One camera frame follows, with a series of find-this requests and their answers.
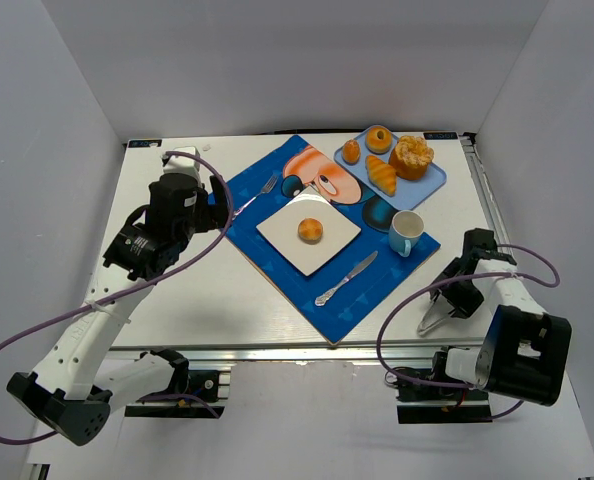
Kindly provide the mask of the silver table knife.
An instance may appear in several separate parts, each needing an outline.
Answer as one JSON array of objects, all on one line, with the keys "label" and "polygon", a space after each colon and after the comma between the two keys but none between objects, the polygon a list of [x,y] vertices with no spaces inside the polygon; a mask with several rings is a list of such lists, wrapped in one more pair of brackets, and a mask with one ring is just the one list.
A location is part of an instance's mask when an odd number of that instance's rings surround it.
[{"label": "silver table knife", "polygon": [[370,266],[373,261],[377,258],[379,252],[373,251],[369,256],[363,259],[359,264],[357,264],[349,273],[347,273],[336,285],[328,289],[323,294],[319,295],[314,304],[317,307],[324,306],[334,295],[335,293],[341,289],[345,284],[350,282],[353,278],[363,272],[368,266]]}]

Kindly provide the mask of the large flower-shaped bread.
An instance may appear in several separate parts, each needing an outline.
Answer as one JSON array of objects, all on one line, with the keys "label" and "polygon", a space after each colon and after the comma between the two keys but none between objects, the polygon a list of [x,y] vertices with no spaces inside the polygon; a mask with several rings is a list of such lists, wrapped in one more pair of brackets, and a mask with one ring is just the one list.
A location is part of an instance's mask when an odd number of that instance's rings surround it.
[{"label": "large flower-shaped bread", "polygon": [[434,150],[426,140],[418,136],[401,136],[390,153],[388,164],[398,177],[420,180],[434,160]]}]

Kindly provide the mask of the small round bun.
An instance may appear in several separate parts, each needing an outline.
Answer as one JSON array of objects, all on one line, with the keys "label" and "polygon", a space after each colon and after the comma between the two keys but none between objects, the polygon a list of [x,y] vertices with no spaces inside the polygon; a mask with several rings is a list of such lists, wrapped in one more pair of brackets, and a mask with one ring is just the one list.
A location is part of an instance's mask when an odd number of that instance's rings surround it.
[{"label": "small round bun", "polygon": [[361,147],[355,139],[348,140],[342,147],[342,158],[350,165],[356,164],[361,158]]},{"label": "small round bun", "polygon": [[323,237],[323,224],[315,218],[304,218],[298,225],[298,237],[308,244],[316,244]]}]

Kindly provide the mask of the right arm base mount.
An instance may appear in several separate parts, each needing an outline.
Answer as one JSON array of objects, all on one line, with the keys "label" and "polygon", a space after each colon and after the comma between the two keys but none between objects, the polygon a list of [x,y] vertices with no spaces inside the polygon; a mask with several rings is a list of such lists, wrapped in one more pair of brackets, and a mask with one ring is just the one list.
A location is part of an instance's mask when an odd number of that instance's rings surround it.
[{"label": "right arm base mount", "polygon": [[402,425],[470,424],[491,422],[489,395],[466,387],[438,386],[459,383],[446,372],[447,350],[437,351],[429,368],[396,366],[384,382],[397,392],[397,419]]}]

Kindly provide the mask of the blue cartoon placemat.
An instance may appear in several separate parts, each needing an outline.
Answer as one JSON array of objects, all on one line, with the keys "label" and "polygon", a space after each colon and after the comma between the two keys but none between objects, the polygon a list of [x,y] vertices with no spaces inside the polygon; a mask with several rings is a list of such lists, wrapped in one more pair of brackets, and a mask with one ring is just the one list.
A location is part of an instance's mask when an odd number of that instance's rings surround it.
[{"label": "blue cartoon placemat", "polygon": [[336,345],[440,243],[423,233],[402,253],[389,242],[393,205],[364,174],[299,135],[228,182],[239,214],[228,239],[329,344]]}]

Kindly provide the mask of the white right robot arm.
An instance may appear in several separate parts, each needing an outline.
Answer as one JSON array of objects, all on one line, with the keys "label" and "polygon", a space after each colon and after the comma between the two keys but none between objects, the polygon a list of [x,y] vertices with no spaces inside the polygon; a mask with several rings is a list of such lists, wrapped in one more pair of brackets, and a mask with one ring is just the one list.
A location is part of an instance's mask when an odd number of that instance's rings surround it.
[{"label": "white right robot arm", "polygon": [[[493,272],[503,275],[493,277]],[[463,279],[430,292],[431,306],[417,333],[424,335],[450,320],[466,320],[477,311],[490,313],[491,323],[480,347],[442,348],[433,358],[430,378],[461,381],[489,393],[553,405],[568,357],[569,321],[547,313],[532,298],[518,275],[516,260],[499,250],[490,230],[467,231],[462,255],[437,279],[458,276]]]}]

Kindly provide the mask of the croissant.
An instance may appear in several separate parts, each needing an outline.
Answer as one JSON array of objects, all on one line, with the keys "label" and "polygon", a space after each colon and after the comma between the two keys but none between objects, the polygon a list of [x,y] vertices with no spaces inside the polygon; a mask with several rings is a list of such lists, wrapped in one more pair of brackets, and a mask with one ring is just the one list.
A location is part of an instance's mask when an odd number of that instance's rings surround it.
[{"label": "croissant", "polygon": [[375,155],[368,155],[365,160],[369,181],[381,192],[394,196],[397,190],[395,169]]}]

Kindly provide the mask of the glazed donut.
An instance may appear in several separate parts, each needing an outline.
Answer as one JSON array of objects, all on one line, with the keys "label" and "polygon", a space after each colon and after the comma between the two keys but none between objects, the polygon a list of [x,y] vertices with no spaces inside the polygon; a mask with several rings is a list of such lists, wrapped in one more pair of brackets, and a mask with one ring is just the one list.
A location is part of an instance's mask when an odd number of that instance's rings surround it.
[{"label": "glazed donut", "polygon": [[392,133],[383,126],[373,126],[366,133],[365,143],[373,153],[387,153],[392,145]]}]

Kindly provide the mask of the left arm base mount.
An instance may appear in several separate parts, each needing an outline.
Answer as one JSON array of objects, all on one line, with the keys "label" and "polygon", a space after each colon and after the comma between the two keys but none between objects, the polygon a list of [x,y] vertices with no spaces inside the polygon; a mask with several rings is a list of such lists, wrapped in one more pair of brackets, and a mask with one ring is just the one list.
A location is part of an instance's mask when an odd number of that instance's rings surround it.
[{"label": "left arm base mount", "polygon": [[219,406],[220,372],[197,370],[189,367],[189,361],[179,352],[159,348],[150,354],[164,359],[173,368],[169,385],[148,397],[160,400],[138,401],[125,409],[128,418],[169,419],[218,419],[224,407]]}]

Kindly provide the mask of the metal serving tongs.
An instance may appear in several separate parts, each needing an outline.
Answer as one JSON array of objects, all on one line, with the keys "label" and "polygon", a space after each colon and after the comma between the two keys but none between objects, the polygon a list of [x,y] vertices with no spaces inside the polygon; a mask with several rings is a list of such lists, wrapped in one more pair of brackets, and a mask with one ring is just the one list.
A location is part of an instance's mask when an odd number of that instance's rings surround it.
[{"label": "metal serving tongs", "polygon": [[425,337],[452,319],[454,307],[443,297],[431,298],[428,309],[419,322],[416,333]]}]

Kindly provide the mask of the silver fork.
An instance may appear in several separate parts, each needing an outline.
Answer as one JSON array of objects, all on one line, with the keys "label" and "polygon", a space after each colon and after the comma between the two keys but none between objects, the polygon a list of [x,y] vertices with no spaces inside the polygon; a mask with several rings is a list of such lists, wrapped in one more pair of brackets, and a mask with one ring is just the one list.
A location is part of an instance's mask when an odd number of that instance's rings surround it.
[{"label": "silver fork", "polygon": [[269,192],[272,191],[272,189],[274,188],[274,186],[276,185],[278,181],[278,176],[277,175],[273,175],[272,177],[270,177],[266,183],[263,185],[263,187],[261,188],[261,190],[252,198],[250,198],[246,203],[244,203],[240,208],[238,208],[235,212],[233,217],[236,218],[237,216],[239,216],[247,207],[249,207],[255,200],[257,200],[259,197],[261,197],[262,195],[265,195]]}]

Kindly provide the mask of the light blue tray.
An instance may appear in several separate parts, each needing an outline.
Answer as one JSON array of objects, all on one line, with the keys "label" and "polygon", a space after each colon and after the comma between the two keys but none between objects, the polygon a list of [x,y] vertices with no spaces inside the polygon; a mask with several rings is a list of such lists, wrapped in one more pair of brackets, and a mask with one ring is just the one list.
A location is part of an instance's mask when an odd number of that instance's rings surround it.
[{"label": "light blue tray", "polygon": [[391,132],[392,142],[390,149],[385,153],[377,154],[370,151],[366,143],[366,138],[371,129],[372,127],[369,127],[354,137],[360,147],[360,159],[357,163],[348,164],[343,159],[341,147],[335,151],[333,160],[350,173],[359,183],[363,184],[366,189],[372,191],[375,196],[381,198],[396,210],[414,210],[445,184],[447,179],[445,171],[432,163],[428,167],[425,175],[419,180],[410,181],[398,177],[396,180],[396,191],[393,196],[389,196],[381,191],[377,186],[370,182],[365,159],[368,155],[374,155],[387,163],[390,153],[394,150],[394,147],[399,140],[399,136]]}]

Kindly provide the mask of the white square plate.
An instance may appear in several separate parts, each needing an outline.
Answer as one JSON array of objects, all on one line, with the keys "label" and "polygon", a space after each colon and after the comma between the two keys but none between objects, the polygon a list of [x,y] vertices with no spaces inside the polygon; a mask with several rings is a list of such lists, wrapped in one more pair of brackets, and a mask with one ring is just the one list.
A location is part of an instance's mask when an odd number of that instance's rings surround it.
[{"label": "white square plate", "polygon": [[[298,225],[304,218],[323,224],[323,237],[308,244],[298,237]],[[313,187],[307,187],[276,213],[256,226],[257,231],[292,266],[310,276],[341,252],[361,228],[342,215]]]}]

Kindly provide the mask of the blue and white cup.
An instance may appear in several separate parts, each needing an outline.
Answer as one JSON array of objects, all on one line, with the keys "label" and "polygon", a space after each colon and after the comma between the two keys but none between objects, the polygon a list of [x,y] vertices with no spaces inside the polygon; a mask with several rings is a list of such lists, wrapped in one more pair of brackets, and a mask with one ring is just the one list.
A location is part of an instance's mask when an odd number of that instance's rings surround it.
[{"label": "blue and white cup", "polygon": [[388,243],[399,256],[407,258],[424,233],[423,219],[413,211],[399,211],[391,220]]}]

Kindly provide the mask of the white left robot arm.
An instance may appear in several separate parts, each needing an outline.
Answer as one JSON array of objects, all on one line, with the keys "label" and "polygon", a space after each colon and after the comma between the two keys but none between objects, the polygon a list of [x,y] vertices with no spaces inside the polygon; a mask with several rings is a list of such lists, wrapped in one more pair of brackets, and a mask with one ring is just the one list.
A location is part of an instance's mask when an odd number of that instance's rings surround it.
[{"label": "white left robot arm", "polygon": [[148,204],[126,219],[103,255],[88,312],[64,331],[29,373],[18,372],[8,392],[42,423],[71,443],[91,442],[116,410],[144,397],[183,395],[188,361],[166,348],[141,353],[132,364],[99,371],[107,352],[153,280],[174,265],[192,236],[222,229],[228,219],[223,183],[206,191],[193,174],[166,173],[149,186]]}]

